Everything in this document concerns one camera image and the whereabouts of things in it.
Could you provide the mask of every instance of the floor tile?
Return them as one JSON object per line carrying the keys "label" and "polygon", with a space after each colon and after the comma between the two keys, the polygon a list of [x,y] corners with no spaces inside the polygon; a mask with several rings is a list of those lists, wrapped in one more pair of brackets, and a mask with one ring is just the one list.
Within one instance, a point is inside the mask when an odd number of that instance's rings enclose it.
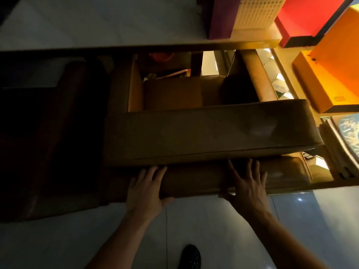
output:
{"label": "floor tile", "polygon": [[[126,212],[117,203],[36,221],[0,225],[0,268],[82,269],[110,237]],[[166,215],[149,227],[133,268],[166,265]]]}
{"label": "floor tile", "polygon": [[272,196],[281,224],[329,268],[359,268],[359,188]]}
{"label": "floor tile", "polygon": [[217,196],[179,198],[168,205],[168,269],[177,268],[187,244],[200,250],[202,268],[274,268],[249,224]]}

